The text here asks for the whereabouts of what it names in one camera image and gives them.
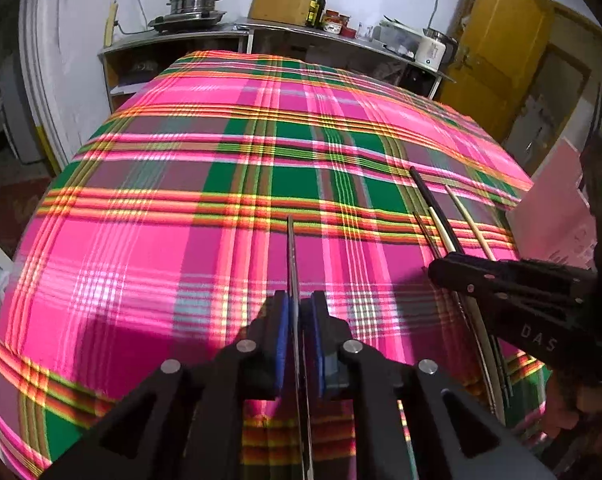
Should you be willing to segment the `person's right hand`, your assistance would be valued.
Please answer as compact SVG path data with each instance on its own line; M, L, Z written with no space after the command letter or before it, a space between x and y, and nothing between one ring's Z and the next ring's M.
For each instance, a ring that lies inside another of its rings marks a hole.
M574 429L581 416L602 413L602 385L583 385L556 370L548 378L545 396L541 428L552 439Z

